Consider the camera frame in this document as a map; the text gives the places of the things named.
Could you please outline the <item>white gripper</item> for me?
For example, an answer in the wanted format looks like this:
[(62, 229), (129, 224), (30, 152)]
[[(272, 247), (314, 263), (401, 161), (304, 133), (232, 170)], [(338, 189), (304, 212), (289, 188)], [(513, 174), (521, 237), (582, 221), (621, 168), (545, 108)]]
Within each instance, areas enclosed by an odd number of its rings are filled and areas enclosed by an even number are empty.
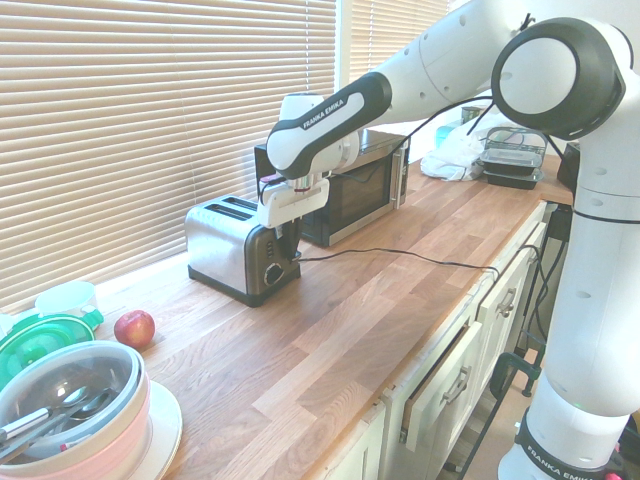
[(274, 228), (281, 256), (290, 261), (300, 257), (302, 216), (321, 209), (328, 201), (330, 182), (323, 179), (305, 192), (296, 192), (285, 183), (268, 186), (258, 201), (258, 222)]

